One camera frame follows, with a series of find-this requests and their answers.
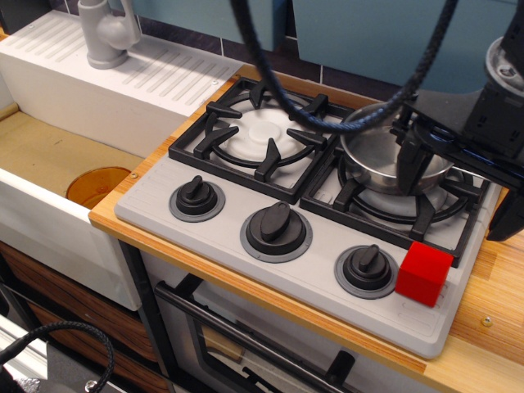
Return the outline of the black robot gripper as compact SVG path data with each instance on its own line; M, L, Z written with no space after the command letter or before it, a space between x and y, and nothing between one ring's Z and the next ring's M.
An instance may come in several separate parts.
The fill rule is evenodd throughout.
M488 241L506 241L523 230L522 88L486 84L466 94L420 90L396 94L391 103L402 106L405 129L397 156L402 194L415 191L438 155L510 189L490 221Z

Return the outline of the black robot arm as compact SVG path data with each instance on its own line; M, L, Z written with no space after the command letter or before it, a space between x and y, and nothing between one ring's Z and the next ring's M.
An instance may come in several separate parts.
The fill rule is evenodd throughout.
M503 242L523 230L523 3L503 37L487 50L487 82L474 93L421 91L402 106L393 128L400 145L400 191L411 193L440 156L507 188L488 240Z

